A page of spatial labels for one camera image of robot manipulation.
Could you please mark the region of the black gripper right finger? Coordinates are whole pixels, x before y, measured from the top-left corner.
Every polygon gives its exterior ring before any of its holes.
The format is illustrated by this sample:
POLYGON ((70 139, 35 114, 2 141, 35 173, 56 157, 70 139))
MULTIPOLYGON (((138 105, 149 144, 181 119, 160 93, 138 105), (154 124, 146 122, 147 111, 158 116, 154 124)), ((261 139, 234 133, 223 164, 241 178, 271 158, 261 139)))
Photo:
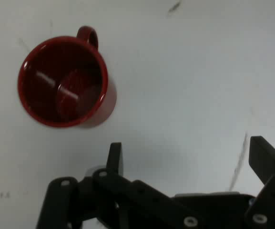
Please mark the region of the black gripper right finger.
POLYGON ((249 229, 275 229, 275 148, 262 136, 250 138, 249 165, 264 187, 245 213, 249 229))

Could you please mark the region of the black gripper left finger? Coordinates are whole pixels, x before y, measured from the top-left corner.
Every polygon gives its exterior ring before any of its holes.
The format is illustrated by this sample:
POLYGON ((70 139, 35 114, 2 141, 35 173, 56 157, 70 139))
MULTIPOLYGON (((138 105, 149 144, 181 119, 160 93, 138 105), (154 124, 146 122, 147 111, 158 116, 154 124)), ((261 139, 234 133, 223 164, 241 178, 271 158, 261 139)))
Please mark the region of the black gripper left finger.
POLYGON ((110 229, 202 229, 203 217, 141 181, 120 175, 121 143, 112 143, 106 166, 78 181, 60 177, 48 185, 39 229, 79 229, 97 218, 110 229))

